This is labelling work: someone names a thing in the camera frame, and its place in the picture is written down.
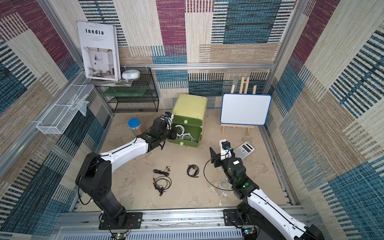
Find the black earphones round coil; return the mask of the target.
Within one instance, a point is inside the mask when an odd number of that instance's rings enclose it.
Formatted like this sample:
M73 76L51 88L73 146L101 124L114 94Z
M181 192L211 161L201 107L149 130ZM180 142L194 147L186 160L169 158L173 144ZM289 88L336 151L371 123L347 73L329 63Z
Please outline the black earphones round coil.
M189 165L187 168L187 175L191 178L199 177L200 169L197 165Z

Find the black earphones small coil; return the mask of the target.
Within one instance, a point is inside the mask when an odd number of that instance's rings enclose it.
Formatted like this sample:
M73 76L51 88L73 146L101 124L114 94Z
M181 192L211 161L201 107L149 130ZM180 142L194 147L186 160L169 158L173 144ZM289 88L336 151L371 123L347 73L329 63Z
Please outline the black earphones small coil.
M166 166L166 168L164 170L154 169L153 173L168 177L170 175L170 170L171 170L171 167Z

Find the black earphones large loop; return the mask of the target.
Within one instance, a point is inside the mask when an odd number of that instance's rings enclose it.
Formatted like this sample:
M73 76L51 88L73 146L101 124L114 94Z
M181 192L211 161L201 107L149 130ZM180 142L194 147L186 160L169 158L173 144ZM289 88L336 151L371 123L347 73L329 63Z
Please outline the black earphones large loop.
M159 176L157 178L153 178L153 185L155 190L159 192L159 196L161 197L164 192L171 187L172 179L168 176Z

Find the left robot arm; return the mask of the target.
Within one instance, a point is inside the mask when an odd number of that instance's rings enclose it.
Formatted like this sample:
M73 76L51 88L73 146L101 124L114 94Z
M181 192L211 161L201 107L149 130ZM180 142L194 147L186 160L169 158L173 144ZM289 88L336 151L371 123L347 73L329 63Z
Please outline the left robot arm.
M132 141L114 150L86 155L75 184L86 193L103 212L99 229L127 229L129 217L126 208L118 201L112 191L112 177L117 169L155 148L163 148L167 139L176 138L172 126L174 115L165 112L157 117L152 126Z

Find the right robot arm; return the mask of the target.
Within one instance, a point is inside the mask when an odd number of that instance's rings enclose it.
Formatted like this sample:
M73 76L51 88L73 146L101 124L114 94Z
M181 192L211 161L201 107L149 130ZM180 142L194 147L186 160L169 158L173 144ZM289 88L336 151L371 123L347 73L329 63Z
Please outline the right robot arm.
M237 206L241 223L254 225L275 240L323 240L322 231L315 225L306 225L275 204L246 174L242 159L235 157L232 148L226 146L216 153L210 148L215 168L222 168L235 196L242 201Z

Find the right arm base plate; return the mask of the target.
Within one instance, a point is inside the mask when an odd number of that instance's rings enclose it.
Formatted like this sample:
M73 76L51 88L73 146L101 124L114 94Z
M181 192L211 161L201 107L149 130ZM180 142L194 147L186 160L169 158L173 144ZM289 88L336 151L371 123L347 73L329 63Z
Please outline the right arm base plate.
M223 215L225 226L241 227L249 224L246 214L240 209L224 209Z

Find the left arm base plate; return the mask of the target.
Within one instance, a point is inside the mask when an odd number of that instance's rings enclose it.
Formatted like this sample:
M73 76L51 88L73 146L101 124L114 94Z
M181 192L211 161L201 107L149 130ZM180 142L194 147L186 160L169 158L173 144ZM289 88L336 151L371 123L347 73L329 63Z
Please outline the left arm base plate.
M141 228L143 212L126 212L121 214L116 220L111 220L102 213L99 219L99 230L136 230Z

